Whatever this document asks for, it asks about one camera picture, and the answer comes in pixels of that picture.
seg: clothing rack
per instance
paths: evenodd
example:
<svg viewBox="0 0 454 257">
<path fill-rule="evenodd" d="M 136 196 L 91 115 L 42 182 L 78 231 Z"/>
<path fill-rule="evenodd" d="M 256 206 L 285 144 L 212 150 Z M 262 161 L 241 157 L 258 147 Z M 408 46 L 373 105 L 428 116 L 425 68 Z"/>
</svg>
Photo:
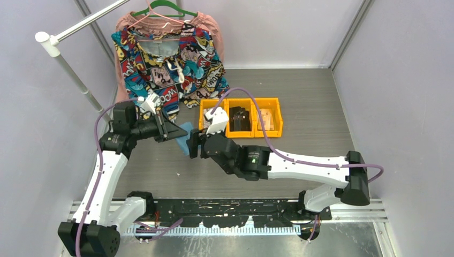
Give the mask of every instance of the clothing rack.
<svg viewBox="0 0 454 257">
<path fill-rule="evenodd" d="M 109 12 L 115 10 L 116 8 L 122 6 L 127 2 L 129 2 L 129 0 L 118 0 L 112 3 L 111 5 L 83 18 L 83 20 L 81 20 L 80 22 L 74 24 L 73 26 L 69 27 L 68 29 L 57 35 L 49 35 L 46 32 L 38 32 L 35 35 L 36 41 L 39 42 L 44 47 L 44 49 L 47 51 L 50 57 L 55 58 L 55 60 L 60 64 L 63 70 L 69 75 L 71 80 L 79 88 L 80 92 L 87 98 L 90 104 L 92 104 L 95 110 L 99 113 L 103 112 L 104 109 L 99 104 L 98 100 L 93 96 L 92 92 L 90 92 L 87 86 L 85 86 L 82 80 L 80 80 L 79 76 L 77 76 L 77 74 L 74 72 L 74 70 L 65 60 L 65 58 L 63 58 L 62 54 L 57 48 L 57 45 L 61 41 L 71 36 L 72 34 L 87 27 L 88 25 L 95 22 L 99 18 L 103 17 L 104 15 L 108 14 Z M 103 118 L 106 122 L 109 122 L 111 120 L 108 114 L 104 114 Z"/>
</svg>

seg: gray wall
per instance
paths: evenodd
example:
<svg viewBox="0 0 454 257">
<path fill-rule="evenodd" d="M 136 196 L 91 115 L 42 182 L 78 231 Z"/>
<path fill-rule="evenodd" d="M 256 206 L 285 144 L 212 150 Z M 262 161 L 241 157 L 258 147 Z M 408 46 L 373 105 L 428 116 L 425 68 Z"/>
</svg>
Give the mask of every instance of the gray wall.
<svg viewBox="0 0 454 257">
<path fill-rule="evenodd" d="M 454 2 L 375 1 L 335 79 L 402 256 L 452 256 Z"/>
<path fill-rule="evenodd" d="M 60 221 L 92 172 L 96 113 L 35 41 L 82 17 L 72 1 L 6 1 L 0 8 L 0 255 L 57 256 Z M 89 28 L 60 45 L 100 99 L 112 102 L 114 67 Z"/>
<path fill-rule="evenodd" d="M 86 0 L 92 11 L 112 1 Z M 224 40 L 226 68 L 317 68 L 331 64 L 361 2 L 181 0 L 181 5 L 211 15 L 217 21 Z M 105 37 L 110 40 L 121 16 L 146 7 L 144 0 L 129 1 L 107 14 L 98 22 Z M 161 14 L 173 13 L 171 10 L 156 8 Z"/>
</svg>

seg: colorful shirt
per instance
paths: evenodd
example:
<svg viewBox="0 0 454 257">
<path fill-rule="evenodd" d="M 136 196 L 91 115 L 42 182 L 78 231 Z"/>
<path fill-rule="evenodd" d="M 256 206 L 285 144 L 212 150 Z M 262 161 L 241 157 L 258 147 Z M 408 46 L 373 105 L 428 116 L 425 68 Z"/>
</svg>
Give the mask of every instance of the colorful shirt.
<svg viewBox="0 0 454 257">
<path fill-rule="evenodd" d="M 112 39 L 129 97 L 147 97 L 154 91 L 170 119 L 176 117 L 179 101 L 191 108 L 229 89 L 224 66 L 206 30 L 183 24 L 179 33 L 153 36 L 124 28 L 112 34 Z"/>
</svg>

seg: yellow bin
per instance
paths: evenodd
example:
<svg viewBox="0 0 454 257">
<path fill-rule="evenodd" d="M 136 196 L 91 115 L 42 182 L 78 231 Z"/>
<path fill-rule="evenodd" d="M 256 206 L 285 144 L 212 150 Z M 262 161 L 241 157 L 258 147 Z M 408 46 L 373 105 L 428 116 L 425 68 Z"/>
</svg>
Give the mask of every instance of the yellow bin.
<svg viewBox="0 0 454 257">
<path fill-rule="evenodd" d="M 270 109 L 273 116 L 274 130 L 267 131 L 267 136 L 269 138 L 280 138 L 282 136 L 282 115 L 281 115 L 281 105 L 279 104 L 279 98 L 256 98 L 257 104 L 260 109 Z M 252 130 L 254 131 L 255 138 L 263 138 L 263 131 L 259 130 L 259 114 L 256 112 L 257 124 L 253 126 Z"/>
<path fill-rule="evenodd" d="M 274 130 L 267 131 L 267 136 L 270 138 L 279 138 L 282 136 L 282 115 L 281 105 L 279 104 L 278 98 L 256 98 L 259 104 L 259 108 L 266 108 L 271 110 L 273 115 Z M 203 99 L 200 102 L 200 118 L 199 118 L 199 129 L 204 129 L 204 113 L 203 110 L 213 108 L 218 99 Z M 249 98 L 234 98 L 224 99 L 219 105 L 227 115 L 230 117 L 230 107 L 243 107 L 249 111 L 249 121 L 251 122 L 251 131 L 230 131 L 230 124 L 225 128 L 225 136 L 228 138 L 263 138 L 263 132 L 259 130 L 258 112 L 255 109 L 255 105 Z"/>
</svg>

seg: label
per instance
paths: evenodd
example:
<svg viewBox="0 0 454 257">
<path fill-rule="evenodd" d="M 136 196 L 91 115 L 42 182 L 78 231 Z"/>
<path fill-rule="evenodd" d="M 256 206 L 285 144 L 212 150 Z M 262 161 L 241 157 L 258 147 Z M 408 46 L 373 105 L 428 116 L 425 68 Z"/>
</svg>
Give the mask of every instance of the label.
<svg viewBox="0 0 454 257">
<path fill-rule="evenodd" d="M 258 163 L 260 154 L 257 152 L 250 152 L 247 155 L 247 161 L 250 163 Z"/>
</svg>

